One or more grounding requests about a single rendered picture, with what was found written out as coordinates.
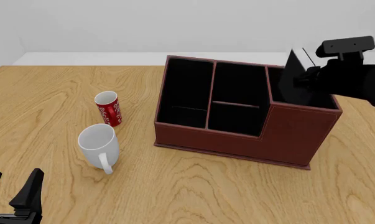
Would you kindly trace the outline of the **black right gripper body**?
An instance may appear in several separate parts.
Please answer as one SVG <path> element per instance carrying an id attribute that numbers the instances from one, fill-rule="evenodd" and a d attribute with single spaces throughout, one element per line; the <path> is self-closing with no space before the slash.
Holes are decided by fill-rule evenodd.
<path id="1" fill-rule="evenodd" d="M 331 59 L 320 69 L 317 89 L 328 94 L 362 94 L 365 66 Z"/>

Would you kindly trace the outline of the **black flat plate on stalk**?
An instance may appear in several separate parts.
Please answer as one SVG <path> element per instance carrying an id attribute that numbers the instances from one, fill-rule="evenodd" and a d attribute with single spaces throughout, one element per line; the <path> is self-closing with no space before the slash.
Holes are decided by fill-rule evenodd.
<path id="1" fill-rule="evenodd" d="M 341 61 L 363 61 L 363 53 L 375 48 L 372 36 L 324 40 L 316 50 L 320 58 L 337 57 Z"/>

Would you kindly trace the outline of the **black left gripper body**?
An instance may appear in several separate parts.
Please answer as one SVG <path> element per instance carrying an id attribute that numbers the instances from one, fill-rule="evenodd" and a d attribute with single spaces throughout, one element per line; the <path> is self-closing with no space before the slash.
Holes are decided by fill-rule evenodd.
<path id="1" fill-rule="evenodd" d="M 0 224 L 40 224 L 42 214 L 29 210 L 15 211 L 11 213 L 0 213 Z"/>

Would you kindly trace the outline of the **red-brown desk caddy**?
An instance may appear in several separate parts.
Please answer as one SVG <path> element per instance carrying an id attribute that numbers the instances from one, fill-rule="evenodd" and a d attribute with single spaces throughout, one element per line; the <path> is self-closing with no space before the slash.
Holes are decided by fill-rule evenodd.
<path id="1" fill-rule="evenodd" d="M 155 145 L 309 169 L 342 114 L 334 96 L 285 102 L 277 65 L 169 55 Z"/>

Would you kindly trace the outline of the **red mug with white print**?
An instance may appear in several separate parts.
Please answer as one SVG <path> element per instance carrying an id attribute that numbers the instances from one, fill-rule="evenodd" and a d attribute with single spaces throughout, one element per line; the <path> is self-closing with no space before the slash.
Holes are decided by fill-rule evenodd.
<path id="1" fill-rule="evenodd" d="M 118 95 L 113 91 L 103 91 L 95 96 L 95 104 L 101 113 L 105 124 L 112 127 L 122 122 L 121 111 L 118 102 Z"/>

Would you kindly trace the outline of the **black book with white pages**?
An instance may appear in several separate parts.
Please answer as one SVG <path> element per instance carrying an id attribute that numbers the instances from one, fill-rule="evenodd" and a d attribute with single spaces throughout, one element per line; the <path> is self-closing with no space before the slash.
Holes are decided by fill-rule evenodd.
<path id="1" fill-rule="evenodd" d="M 315 64 L 304 48 L 296 47 L 290 51 L 278 84 L 285 102 L 301 106 L 309 105 L 313 93 L 307 87 L 295 85 L 294 80 L 300 78 L 310 67 L 315 67 Z"/>

